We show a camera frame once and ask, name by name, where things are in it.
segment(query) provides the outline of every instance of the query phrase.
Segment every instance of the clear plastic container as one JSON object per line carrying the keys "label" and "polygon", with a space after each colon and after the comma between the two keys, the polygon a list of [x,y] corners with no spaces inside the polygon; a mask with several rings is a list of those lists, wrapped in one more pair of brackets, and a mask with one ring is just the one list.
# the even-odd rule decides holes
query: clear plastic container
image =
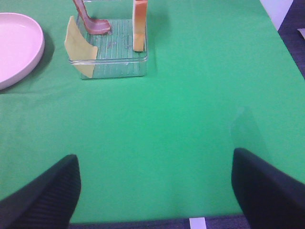
{"label": "clear plastic container", "polygon": [[[148,59],[147,32],[143,52],[133,51],[132,46],[132,0],[84,0],[88,15],[107,19],[111,34],[91,35],[78,15],[76,24],[83,37],[98,47],[96,60],[70,60],[71,64],[94,65],[94,78],[135,77],[146,74]],[[81,74],[82,79],[89,79]]]}

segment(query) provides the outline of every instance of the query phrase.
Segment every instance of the pink plate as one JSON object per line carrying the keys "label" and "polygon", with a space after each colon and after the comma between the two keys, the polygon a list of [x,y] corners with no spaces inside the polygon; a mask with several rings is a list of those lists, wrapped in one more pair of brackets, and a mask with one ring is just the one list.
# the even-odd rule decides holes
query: pink plate
{"label": "pink plate", "polygon": [[40,25],[19,13],[0,13],[0,90],[28,75],[44,50]]}

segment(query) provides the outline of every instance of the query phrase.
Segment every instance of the ham slice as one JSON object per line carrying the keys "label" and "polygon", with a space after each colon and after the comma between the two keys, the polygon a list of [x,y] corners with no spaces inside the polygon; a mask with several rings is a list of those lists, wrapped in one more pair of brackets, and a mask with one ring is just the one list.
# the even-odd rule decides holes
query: ham slice
{"label": "ham slice", "polygon": [[111,25],[107,20],[92,19],[88,16],[83,0],[73,0],[76,9],[84,21],[85,28],[92,35],[105,34],[110,31]]}

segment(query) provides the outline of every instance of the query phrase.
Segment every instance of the white wall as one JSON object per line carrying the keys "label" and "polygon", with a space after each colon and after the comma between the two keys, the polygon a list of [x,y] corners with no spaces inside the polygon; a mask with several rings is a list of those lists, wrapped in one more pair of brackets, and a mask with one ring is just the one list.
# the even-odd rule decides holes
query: white wall
{"label": "white wall", "polygon": [[293,0],[260,0],[278,30]]}

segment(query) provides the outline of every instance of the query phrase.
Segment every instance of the plate rim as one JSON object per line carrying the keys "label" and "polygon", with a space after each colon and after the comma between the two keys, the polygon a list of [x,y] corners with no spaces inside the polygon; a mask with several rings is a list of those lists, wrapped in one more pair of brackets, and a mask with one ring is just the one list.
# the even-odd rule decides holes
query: plate rim
{"label": "plate rim", "polygon": [[21,79],[23,79],[25,76],[27,76],[39,63],[40,59],[42,58],[42,54],[44,51],[44,46],[45,46],[45,40],[44,40],[44,35],[43,35],[43,30],[41,26],[38,24],[37,21],[35,21],[33,18],[31,18],[28,15],[21,14],[21,13],[16,13],[16,12],[0,12],[0,17],[1,15],[14,15],[18,16],[21,20],[24,18],[27,18],[28,20],[31,21],[31,23],[34,25],[33,28],[38,31],[39,33],[39,48],[35,51],[35,54],[30,56],[29,60],[27,61],[26,64],[22,67],[22,69],[12,76],[7,77],[6,79],[0,79],[0,90],[5,89],[9,86],[12,86],[13,84],[17,83]]}

